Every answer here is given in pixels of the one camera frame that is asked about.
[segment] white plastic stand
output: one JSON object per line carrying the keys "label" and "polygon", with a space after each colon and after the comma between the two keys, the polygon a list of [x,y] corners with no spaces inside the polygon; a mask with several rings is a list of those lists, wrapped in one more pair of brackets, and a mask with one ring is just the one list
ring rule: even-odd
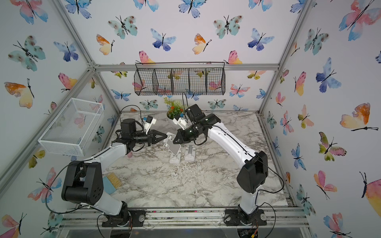
{"label": "white plastic stand", "polygon": [[196,148],[192,145],[187,146],[185,149],[184,159],[186,161],[194,161],[196,156]]}

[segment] pink butterfly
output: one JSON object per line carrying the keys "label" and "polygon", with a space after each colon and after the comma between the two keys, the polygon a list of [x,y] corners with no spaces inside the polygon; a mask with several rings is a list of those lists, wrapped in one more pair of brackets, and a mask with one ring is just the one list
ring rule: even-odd
{"label": "pink butterfly", "polygon": [[240,84],[239,87],[232,84],[232,87],[230,88],[232,91],[230,92],[230,96],[238,95],[238,97],[243,97],[245,94],[243,92],[247,92],[250,87],[244,87],[242,88],[242,84]]}
{"label": "pink butterfly", "polygon": [[53,192],[52,189],[61,187],[61,182],[62,182],[61,178],[57,178],[54,181],[54,183],[52,184],[53,179],[55,177],[56,177],[56,172],[54,171],[54,168],[51,168],[49,173],[48,173],[48,176],[46,177],[46,182],[44,183],[41,179],[40,179],[40,182],[38,182],[38,183],[42,184],[43,186],[41,186],[38,189],[32,191],[28,195],[28,198],[32,198],[33,200],[37,201],[41,197],[41,202],[45,203],[46,193],[48,193],[48,196],[46,198],[46,202],[47,203],[50,202],[53,199],[53,197],[51,195],[51,191]]}
{"label": "pink butterfly", "polygon": [[20,15],[25,19],[27,23],[34,24],[34,17],[38,16],[41,20],[47,22],[48,14],[39,6],[41,6],[41,0],[10,0],[15,6],[20,6]]}
{"label": "pink butterfly", "polygon": [[291,118],[288,119],[288,111],[283,115],[283,118],[280,119],[280,125],[283,126],[283,134],[287,136],[288,132],[294,132],[294,128],[290,125]]}
{"label": "pink butterfly", "polygon": [[317,186],[324,192],[325,199],[330,198],[325,191],[337,192],[336,186],[332,184],[325,185],[325,173],[323,171],[320,170],[318,174],[314,174],[314,178]]}
{"label": "pink butterfly", "polygon": [[280,105],[280,107],[282,107],[282,102],[286,99],[286,96],[283,96],[282,98],[280,98],[280,92],[278,92],[278,96],[275,98],[275,101],[277,102],[277,104]]}

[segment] butterfly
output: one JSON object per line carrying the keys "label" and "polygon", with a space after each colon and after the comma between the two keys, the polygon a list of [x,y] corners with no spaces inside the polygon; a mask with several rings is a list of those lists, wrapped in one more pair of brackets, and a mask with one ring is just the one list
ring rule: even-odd
{"label": "butterfly", "polygon": [[306,72],[302,72],[298,78],[298,80],[296,80],[296,77],[294,77],[294,80],[295,80],[295,89],[294,89],[294,92],[297,92],[299,94],[299,96],[302,96],[303,93],[304,93],[304,81],[306,80],[306,76],[307,76],[307,73]]}
{"label": "butterfly", "polygon": [[376,57],[376,61],[381,64],[381,51],[380,54]]}
{"label": "butterfly", "polygon": [[297,190],[296,192],[296,198],[299,200],[299,201],[302,201],[302,204],[303,204],[303,210],[304,210],[304,213],[306,215],[311,215],[314,214],[316,215],[316,211],[314,209],[314,207],[311,205],[311,203],[307,200],[309,197],[307,197],[307,193],[304,195],[304,189],[303,189],[303,186],[301,184],[299,184],[299,189]]}
{"label": "butterfly", "polygon": [[263,89],[259,89],[259,95],[257,95],[257,98],[264,98],[266,96],[266,92]]}
{"label": "butterfly", "polygon": [[134,16],[129,16],[126,19],[122,21],[122,17],[119,16],[116,17],[119,22],[117,21],[108,21],[109,26],[114,28],[114,32],[120,36],[121,39],[124,39],[126,37],[126,34],[130,33],[131,35],[137,35],[138,33],[138,28],[133,25],[135,23],[135,17]]}
{"label": "butterfly", "polygon": [[224,18],[225,18],[225,22],[223,20],[215,20],[213,22],[213,25],[217,28],[216,34],[218,35],[220,39],[224,38],[226,32],[228,34],[230,32],[230,34],[236,35],[238,33],[238,30],[240,29],[240,26],[238,25],[238,23],[242,21],[243,17],[236,16],[230,19],[230,21],[229,21],[229,16],[227,16],[227,18],[226,17]]}
{"label": "butterfly", "polygon": [[288,111],[283,115],[283,118],[280,119],[280,125],[283,126],[283,134],[287,136],[288,132],[294,132],[294,128],[290,125],[290,120],[288,119]]}
{"label": "butterfly", "polygon": [[277,104],[280,105],[280,107],[282,107],[282,102],[286,99],[286,96],[283,96],[282,98],[280,98],[280,92],[278,92],[278,96],[275,98],[275,101],[277,102]]}
{"label": "butterfly", "polygon": [[207,2],[207,0],[182,0],[184,3],[179,5],[179,11],[181,13],[184,13],[186,11],[192,13],[192,16],[194,18],[197,18],[200,16],[200,12],[197,10],[197,8],[200,8],[204,3]]}
{"label": "butterfly", "polygon": [[114,115],[113,117],[107,119],[107,121],[108,121],[109,123],[111,123],[111,126],[114,125],[114,123],[116,122],[116,120],[117,120],[117,116],[116,116],[116,115]]}
{"label": "butterfly", "polygon": [[319,91],[325,93],[327,91],[327,85],[330,88],[340,88],[341,83],[331,76],[334,75],[334,70],[331,72],[331,58],[327,59],[327,62],[323,66],[323,73],[316,74],[316,82],[321,82]]}
{"label": "butterfly", "polygon": [[55,177],[56,177],[56,172],[54,171],[54,168],[51,168],[48,173],[48,176],[46,177],[45,183],[41,179],[40,179],[40,182],[37,182],[42,184],[43,186],[37,188],[36,190],[33,190],[28,195],[28,198],[32,198],[33,200],[37,201],[41,197],[41,202],[49,203],[53,199],[51,195],[51,192],[53,192],[53,189],[61,187],[61,182],[62,182],[61,178],[57,178],[54,181],[54,183],[52,183]]}
{"label": "butterfly", "polygon": [[275,137],[275,141],[272,141],[272,145],[274,146],[274,149],[277,155],[281,157],[282,155],[280,154],[280,150],[279,150],[278,137]]}
{"label": "butterfly", "polygon": [[258,79],[261,78],[260,75],[266,73],[266,70],[261,70],[261,71],[258,71],[258,70],[257,70],[257,71],[249,71],[249,73],[250,73],[250,74],[247,76],[248,78],[253,78],[253,77],[254,77],[255,80],[258,80]]}
{"label": "butterfly", "polygon": [[82,128],[85,125],[86,115],[79,113],[79,117],[74,118],[74,123],[78,125],[78,128]]}
{"label": "butterfly", "polygon": [[122,76],[127,77],[127,71],[111,71],[115,76],[122,78]]}
{"label": "butterfly", "polygon": [[325,173],[323,171],[320,170],[318,174],[314,174],[314,178],[317,186],[324,192],[326,200],[330,197],[328,197],[325,191],[337,192],[336,186],[332,184],[325,185]]}
{"label": "butterfly", "polygon": [[326,216],[325,218],[323,218],[324,220],[324,225],[326,225],[329,229],[331,229],[333,232],[333,235],[331,236],[331,238],[343,238],[344,236],[347,236],[347,237],[350,237],[348,236],[349,233],[343,233],[341,230],[343,228],[343,216],[341,215],[341,213],[339,214],[332,214],[332,218],[330,218],[329,216]]}
{"label": "butterfly", "polygon": [[229,61],[224,60],[227,64],[242,64],[242,61],[239,60],[237,51],[230,51]]}
{"label": "butterfly", "polygon": [[355,108],[355,111],[352,112],[353,116],[350,115],[342,115],[340,125],[345,128],[353,129],[351,131],[357,130],[367,130],[372,129],[378,131],[378,127],[367,127],[370,115],[370,104],[363,103],[358,105]]}
{"label": "butterfly", "polygon": [[147,100],[147,102],[139,102],[139,103],[142,104],[146,110],[149,110],[150,108],[156,109],[158,107],[157,100],[152,100],[152,101]]}
{"label": "butterfly", "polygon": [[61,83],[65,86],[65,88],[61,89],[61,93],[63,93],[66,90],[72,89],[74,85],[77,83],[77,80],[75,78],[69,78],[64,73],[59,73],[58,78],[61,81]]}
{"label": "butterfly", "polygon": [[159,4],[156,0],[134,0],[135,7],[142,9],[143,4],[148,4],[152,11],[156,11],[159,8]]}
{"label": "butterfly", "polygon": [[381,8],[368,9],[368,7],[375,0],[370,0],[369,4],[365,6],[365,0],[354,0],[351,4],[351,10],[355,11],[348,13],[343,17],[339,25],[339,31],[351,28],[348,41],[356,40],[361,37],[363,32],[363,23],[366,25],[373,25],[378,19],[381,18]]}
{"label": "butterfly", "polygon": [[302,128],[306,128],[306,125],[307,126],[314,125],[314,123],[307,117],[309,117],[309,115],[307,114],[307,108],[306,108],[306,105],[303,105],[302,114],[298,114],[299,121],[302,121],[302,124],[301,124]]}
{"label": "butterfly", "polygon": [[11,3],[15,6],[20,6],[20,15],[25,19],[29,24],[34,24],[34,18],[39,17],[41,20],[47,22],[48,14],[42,10],[41,6],[42,1],[40,0],[10,0]]}
{"label": "butterfly", "polygon": [[3,226],[12,228],[4,234],[0,235],[0,238],[17,238],[19,234],[21,235],[21,222],[25,216],[24,213],[22,213],[20,221],[17,222],[8,214],[4,215],[1,219]]}
{"label": "butterfly", "polygon": [[21,46],[20,42],[18,45],[14,45],[23,51],[15,50],[8,54],[8,59],[14,62],[20,62],[21,66],[26,69],[31,69],[32,71],[37,70],[36,62],[37,59],[45,59],[45,53],[42,48],[36,45],[37,41],[34,36],[30,35],[26,38],[24,47]]}
{"label": "butterfly", "polygon": [[272,6],[272,0],[249,0],[249,8],[253,9],[257,4],[262,2],[262,10],[266,11]]}
{"label": "butterfly", "polygon": [[290,12],[295,13],[295,12],[299,11],[298,13],[300,13],[300,9],[303,7],[303,4],[306,0],[298,0],[298,1],[299,1],[299,3],[291,5]]}
{"label": "butterfly", "polygon": [[79,15],[82,14],[86,19],[91,18],[91,14],[86,11],[87,7],[91,3],[91,0],[66,0],[69,4],[66,5],[66,9],[69,13],[75,13]]}
{"label": "butterfly", "polygon": [[55,214],[54,212],[51,212],[48,218],[48,228],[43,228],[44,231],[40,235],[44,234],[44,232],[48,232],[43,238],[55,238],[57,236],[57,232],[54,230],[58,229],[56,226],[62,222],[63,218],[64,216],[62,214]]}
{"label": "butterfly", "polygon": [[381,196],[380,196],[380,188],[381,188],[381,179],[376,180],[374,182],[367,184],[367,175],[360,172],[363,182],[364,182],[364,192],[362,193],[362,197],[367,197],[370,205],[376,211],[376,213],[381,217]]}
{"label": "butterfly", "polygon": [[94,137],[93,141],[98,141],[98,143],[101,143],[102,142],[102,134],[104,133],[104,128],[103,126],[99,126],[97,132],[96,132],[96,136]]}
{"label": "butterfly", "polygon": [[274,115],[272,115],[269,111],[269,115],[267,116],[267,123],[270,124],[270,128],[274,129],[274,126],[277,124],[277,121],[274,119]]}
{"label": "butterfly", "polygon": [[102,46],[99,48],[99,51],[102,52],[104,55],[110,54],[112,52],[112,46],[114,45],[115,40],[112,40],[111,44],[108,42],[105,38],[101,37],[100,34],[96,35],[96,41]]}
{"label": "butterfly", "polygon": [[329,38],[328,33],[321,33],[320,35],[318,35],[320,30],[317,29],[316,36],[314,37],[315,31],[312,29],[309,29],[308,38],[306,40],[306,44],[304,45],[305,46],[304,51],[307,51],[308,49],[312,49],[312,53],[314,55],[319,53],[319,51],[322,49],[322,42],[325,42]]}
{"label": "butterfly", "polygon": [[131,93],[123,93],[123,92],[118,92],[118,91],[115,91],[115,90],[112,90],[111,91],[113,93],[115,93],[114,95],[114,98],[115,99],[123,99],[124,101],[129,101],[129,99],[127,98],[129,95],[131,95]]}
{"label": "butterfly", "polygon": [[297,43],[295,42],[293,44],[293,48],[295,49],[294,52],[290,55],[290,57],[297,51],[297,50],[300,50],[300,47],[298,47]]}
{"label": "butterfly", "polygon": [[240,84],[239,87],[237,87],[235,84],[232,84],[232,87],[230,89],[232,90],[229,93],[231,97],[234,95],[238,95],[238,97],[243,97],[245,95],[243,92],[247,92],[250,89],[250,87],[242,88],[242,84]]}
{"label": "butterfly", "polygon": [[242,107],[238,107],[238,106],[236,106],[236,105],[233,105],[233,109],[235,110],[235,111],[247,111],[247,110],[249,110],[249,108],[242,108]]}
{"label": "butterfly", "polygon": [[257,51],[263,50],[264,49],[263,44],[268,44],[275,38],[274,36],[263,37],[266,33],[265,34],[262,33],[262,35],[260,35],[259,32],[257,31],[257,29],[255,29],[255,28],[253,28],[252,32],[253,32],[253,34],[251,35],[251,37],[253,38],[253,41],[247,43],[247,45],[250,48],[257,46],[256,47]]}
{"label": "butterfly", "polygon": [[208,43],[204,40],[204,38],[202,38],[202,36],[200,34],[196,34],[196,36],[194,37],[194,42],[196,42],[196,45],[195,47],[193,47],[193,52],[194,54],[200,54],[201,52],[204,52],[206,47],[208,46],[208,44],[211,42],[212,40],[209,40]]}
{"label": "butterfly", "polygon": [[142,64],[155,63],[150,58],[148,58],[148,55],[144,51],[139,51],[139,57]]}
{"label": "butterfly", "polygon": [[78,54],[74,53],[74,51],[77,50],[74,43],[72,43],[70,46],[67,46],[67,42],[64,43],[65,45],[58,42],[53,42],[53,44],[59,49],[60,52],[64,53],[64,60],[66,62],[71,60],[70,57],[73,57],[74,60],[78,60]]}
{"label": "butterfly", "polygon": [[325,136],[323,132],[319,132],[320,134],[320,141],[322,142],[321,144],[319,143],[319,154],[324,154],[324,160],[325,161],[335,161],[335,158],[333,155],[341,155],[345,156],[347,154],[347,151],[341,147],[338,146],[333,146],[337,143],[333,143],[333,139],[331,144],[328,143],[328,139]]}
{"label": "butterfly", "polygon": [[301,168],[306,170],[306,167],[304,166],[304,163],[302,161],[303,158],[302,158],[302,156],[300,156],[300,146],[299,146],[299,143],[298,143],[298,145],[296,147],[296,151],[294,149],[291,150],[291,154],[292,154],[292,156],[294,156],[294,159],[295,159],[295,161],[294,161],[295,168],[298,169],[299,165],[300,165]]}
{"label": "butterfly", "polygon": [[286,182],[288,182],[288,185],[290,185],[290,183],[291,183],[291,175],[290,175],[290,173],[289,172],[286,172]]}
{"label": "butterfly", "polygon": [[20,107],[31,108],[33,105],[34,95],[31,86],[29,85],[29,78],[27,78],[28,88],[25,85],[18,83],[5,82],[5,88],[9,94],[15,97],[21,97],[19,100]]}
{"label": "butterfly", "polygon": [[226,102],[226,99],[219,100],[219,101],[215,100],[215,102],[209,101],[208,104],[209,104],[210,109],[214,110],[216,108],[224,108],[224,106],[225,106],[224,102]]}
{"label": "butterfly", "polygon": [[42,159],[43,157],[45,157],[45,150],[40,150],[34,153],[29,160],[29,168],[34,168],[37,165],[37,159]]}
{"label": "butterfly", "polygon": [[157,31],[154,29],[151,29],[152,37],[156,39],[156,41],[153,44],[154,47],[160,48],[160,46],[163,46],[163,49],[165,51],[169,51],[171,47],[168,44],[173,44],[176,41],[176,36],[167,37],[164,38],[166,34],[160,35]]}

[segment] wall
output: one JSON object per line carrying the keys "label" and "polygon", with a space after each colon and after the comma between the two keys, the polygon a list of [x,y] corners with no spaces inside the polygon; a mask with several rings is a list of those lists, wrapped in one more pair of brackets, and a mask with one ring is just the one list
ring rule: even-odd
{"label": "wall", "polygon": [[[265,121],[270,111],[277,122],[273,129],[267,123],[267,130],[272,141],[278,139],[277,149],[281,155],[278,155],[278,160],[282,164],[283,171],[290,174],[293,195],[297,197],[301,184],[305,191],[304,197],[308,197],[308,202],[302,204],[302,201],[296,200],[297,204],[308,206],[310,203],[315,210],[315,214],[307,215],[307,219],[317,237],[333,237],[332,232],[339,230],[342,233],[350,232],[348,236],[351,237],[379,236],[381,162],[378,153],[378,138],[380,132],[373,129],[355,129],[366,126],[377,127],[379,126],[377,119],[381,117],[378,99],[381,87],[379,80],[381,65],[377,58],[375,59],[381,50],[379,43],[381,3],[374,1],[363,15],[364,17],[357,20],[356,27],[360,28],[359,25],[362,24],[363,32],[360,37],[354,39],[356,35],[352,34],[351,30],[339,31],[344,16],[352,13],[350,15],[353,17],[352,20],[348,20],[350,24],[361,12],[359,10],[358,14],[353,13],[355,11],[351,10],[352,2],[317,1],[316,7],[311,9],[297,38],[301,49],[288,57],[284,69],[288,69],[289,74],[283,83],[280,83],[280,78],[277,79],[270,94],[271,98],[269,97],[263,111]],[[359,2],[364,3],[363,9],[369,1]],[[352,4],[352,8],[355,9],[355,7],[356,1]],[[317,28],[321,28],[319,34],[327,33],[328,37],[322,43],[321,50],[314,55],[312,50],[304,51],[304,44],[307,41],[309,29],[316,32]],[[326,67],[327,75],[320,75],[319,73],[324,72],[323,66],[326,65],[328,58],[331,58],[331,68]],[[301,94],[300,83],[298,83],[298,91],[294,92],[293,79],[294,77],[298,79],[302,72],[306,72],[303,94]],[[323,80],[332,72],[336,74],[331,77],[341,84],[327,78],[328,88],[322,92],[324,90],[320,88],[322,83],[317,82],[317,74],[318,79]],[[281,103],[282,106],[278,105],[275,99],[278,92],[281,93],[281,97],[286,97]],[[298,114],[302,114],[303,105],[306,105],[307,119],[313,122],[313,126],[306,126],[306,128],[301,126]],[[288,112],[288,119],[292,119],[289,124],[294,131],[284,135],[281,120],[286,112]],[[320,132],[326,135],[329,144],[333,140],[334,144],[337,143],[334,147],[343,148],[330,148],[330,152],[334,154],[334,161],[333,159],[326,161],[325,155],[319,153],[320,149],[322,152],[326,150],[324,146],[319,146],[323,144]],[[295,150],[298,144],[300,154],[297,155],[295,152],[297,156],[293,156],[291,150]],[[294,158],[301,156],[305,170],[299,163],[298,169],[294,166]],[[322,172],[319,174],[319,171],[325,173],[325,184],[324,180],[320,180],[320,183],[323,189],[327,190],[329,199],[314,179],[315,174],[318,178],[319,175],[323,178],[324,174]],[[363,175],[366,174],[365,195],[363,195],[364,180],[360,172]],[[338,226],[335,225],[335,221],[328,224],[333,214],[342,216],[341,220],[340,216],[335,215]]]}

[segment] teal butterfly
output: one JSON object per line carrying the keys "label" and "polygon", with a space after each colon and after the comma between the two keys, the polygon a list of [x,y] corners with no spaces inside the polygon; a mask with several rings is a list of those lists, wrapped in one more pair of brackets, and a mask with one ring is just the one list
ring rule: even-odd
{"label": "teal butterfly", "polygon": [[21,46],[20,42],[18,45],[14,45],[23,51],[15,50],[8,54],[8,59],[13,60],[14,62],[21,62],[21,66],[26,69],[31,69],[32,71],[37,70],[36,63],[37,59],[45,59],[45,53],[42,51],[42,48],[37,46],[36,39],[34,36],[30,35],[26,38],[24,47]]}
{"label": "teal butterfly", "polygon": [[215,20],[213,22],[214,26],[217,28],[216,33],[220,39],[224,38],[226,31],[228,34],[230,32],[232,35],[236,35],[240,28],[238,23],[242,21],[242,16],[236,16],[230,19],[230,21],[229,21],[229,16],[227,16],[227,18],[226,17],[224,18],[226,22],[222,20]]}
{"label": "teal butterfly", "polygon": [[140,104],[142,104],[146,110],[149,110],[150,108],[156,109],[158,107],[157,100],[152,100],[152,101],[147,100],[146,102],[140,102]]}
{"label": "teal butterfly", "polygon": [[96,132],[96,136],[94,137],[93,141],[98,141],[98,143],[102,142],[102,134],[104,133],[103,126],[99,126],[98,131]]}

